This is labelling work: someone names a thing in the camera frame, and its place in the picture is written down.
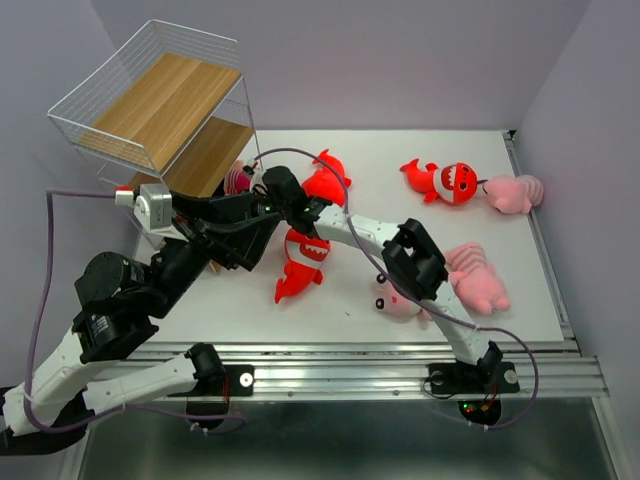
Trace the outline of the red whale plush back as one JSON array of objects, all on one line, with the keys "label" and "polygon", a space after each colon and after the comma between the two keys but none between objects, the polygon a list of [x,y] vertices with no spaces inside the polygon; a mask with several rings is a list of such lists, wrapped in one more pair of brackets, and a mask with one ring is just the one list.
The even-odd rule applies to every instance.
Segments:
[{"label": "red whale plush back", "polygon": [[[347,188],[351,186],[352,180],[346,175],[342,162],[330,155],[328,149],[323,150],[319,158],[339,173]],[[324,164],[302,183],[302,188],[308,196],[321,197],[339,206],[344,205],[345,193],[341,183]]]}]

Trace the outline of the boy doll pink hat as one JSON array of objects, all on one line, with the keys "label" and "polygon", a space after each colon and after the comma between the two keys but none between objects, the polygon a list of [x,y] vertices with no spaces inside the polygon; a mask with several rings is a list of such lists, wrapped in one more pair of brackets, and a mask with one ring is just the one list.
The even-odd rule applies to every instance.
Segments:
[{"label": "boy doll pink hat", "polygon": [[249,191],[249,179],[243,171],[245,162],[236,160],[229,168],[223,178],[223,193],[225,195],[235,195]]}]

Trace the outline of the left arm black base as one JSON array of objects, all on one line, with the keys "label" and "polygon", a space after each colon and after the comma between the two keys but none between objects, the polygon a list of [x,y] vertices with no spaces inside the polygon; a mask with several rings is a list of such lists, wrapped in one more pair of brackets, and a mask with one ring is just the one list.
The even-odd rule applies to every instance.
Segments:
[{"label": "left arm black base", "polygon": [[194,428],[204,431],[219,429],[230,414],[233,395],[253,394],[252,365],[225,366],[212,344],[198,343],[185,356],[192,362],[196,381],[187,393],[185,413]]}]

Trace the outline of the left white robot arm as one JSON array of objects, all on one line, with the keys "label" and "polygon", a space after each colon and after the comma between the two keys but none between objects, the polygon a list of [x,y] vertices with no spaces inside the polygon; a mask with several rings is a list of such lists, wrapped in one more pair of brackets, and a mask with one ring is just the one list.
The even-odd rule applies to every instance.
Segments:
[{"label": "left white robot arm", "polygon": [[209,343],[110,381],[99,374],[156,334],[210,262],[255,267],[282,220],[279,208],[251,193],[194,198],[153,185],[120,187],[112,199],[132,207],[146,229],[165,229],[166,243],[149,263],[115,252],[88,263],[75,283],[80,312],[58,347],[41,364],[29,362],[21,384],[1,391],[5,456],[62,451],[92,423],[164,396],[228,400],[253,391],[253,367],[224,365]]}]

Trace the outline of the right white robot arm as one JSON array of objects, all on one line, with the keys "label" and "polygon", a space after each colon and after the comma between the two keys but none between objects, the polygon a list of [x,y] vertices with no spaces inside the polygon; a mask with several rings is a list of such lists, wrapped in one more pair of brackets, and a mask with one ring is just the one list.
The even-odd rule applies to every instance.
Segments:
[{"label": "right white robot arm", "polygon": [[310,238],[360,249],[398,293],[428,311],[452,347],[466,387],[482,390],[495,380],[502,352],[456,296],[445,257],[419,221],[385,223],[350,214],[346,204],[307,195],[286,166],[267,169],[261,184],[289,226]]}]

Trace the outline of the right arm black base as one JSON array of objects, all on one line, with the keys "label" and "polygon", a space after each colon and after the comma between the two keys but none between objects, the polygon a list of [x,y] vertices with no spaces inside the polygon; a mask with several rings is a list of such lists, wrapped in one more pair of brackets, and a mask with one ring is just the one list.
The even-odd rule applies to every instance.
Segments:
[{"label": "right arm black base", "polygon": [[456,400],[462,418],[486,429],[496,427],[502,416],[501,394],[520,392],[519,378],[511,362],[501,362],[488,374],[461,362],[432,363],[421,384],[436,400]]}]

